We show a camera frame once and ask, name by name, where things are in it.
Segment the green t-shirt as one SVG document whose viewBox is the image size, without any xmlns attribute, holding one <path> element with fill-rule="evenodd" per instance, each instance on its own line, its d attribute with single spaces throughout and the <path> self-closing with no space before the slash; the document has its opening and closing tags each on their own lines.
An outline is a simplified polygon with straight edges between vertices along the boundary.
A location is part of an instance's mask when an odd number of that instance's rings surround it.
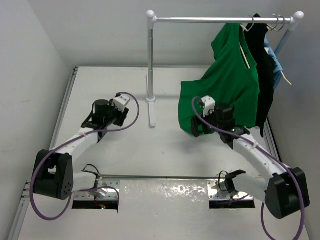
<svg viewBox="0 0 320 240">
<path fill-rule="evenodd" d="M 178 103 L 180 128 L 190 133 L 194 97 L 212 97 L 217 104 L 234 106 L 238 125 L 256 125 L 260 93 L 257 64 L 252 57 L 240 24 L 227 23 L 211 43 L 215 62 L 199 80 L 181 82 Z"/>
</svg>

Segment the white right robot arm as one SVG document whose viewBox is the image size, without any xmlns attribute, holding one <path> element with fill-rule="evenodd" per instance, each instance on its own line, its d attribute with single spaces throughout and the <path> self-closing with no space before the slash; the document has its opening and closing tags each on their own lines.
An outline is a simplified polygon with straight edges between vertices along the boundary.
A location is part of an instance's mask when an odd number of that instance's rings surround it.
<svg viewBox="0 0 320 240">
<path fill-rule="evenodd" d="M 231 198 L 244 192 L 263 202 L 277 219 L 283 219 L 310 205 L 305 173 L 299 167 L 290 168 L 272 159 L 248 129 L 236 124 L 232 106 L 205 103 L 204 100 L 199 104 L 203 113 L 192 117 L 192 134 L 199 137 L 201 133 L 217 132 L 223 143 L 243 156 L 261 175 L 261 178 L 255 178 L 241 169 L 230 172 L 218 185 L 220 194 Z"/>
</svg>

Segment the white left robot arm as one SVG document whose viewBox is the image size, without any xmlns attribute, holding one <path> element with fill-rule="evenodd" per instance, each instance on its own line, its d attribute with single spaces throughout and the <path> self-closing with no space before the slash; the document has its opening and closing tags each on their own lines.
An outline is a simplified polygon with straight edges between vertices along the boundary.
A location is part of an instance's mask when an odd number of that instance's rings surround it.
<svg viewBox="0 0 320 240">
<path fill-rule="evenodd" d="M 74 164 L 87 149 L 104 138 L 109 126 L 123 126 L 129 102 L 130 98 L 122 94 L 111 100 L 96 100 L 76 135 L 57 151 L 41 150 L 34 164 L 33 193 L 65 200 L 73 192 L 94 188 L 98 174 L 75 172 Z"/>
</svg>

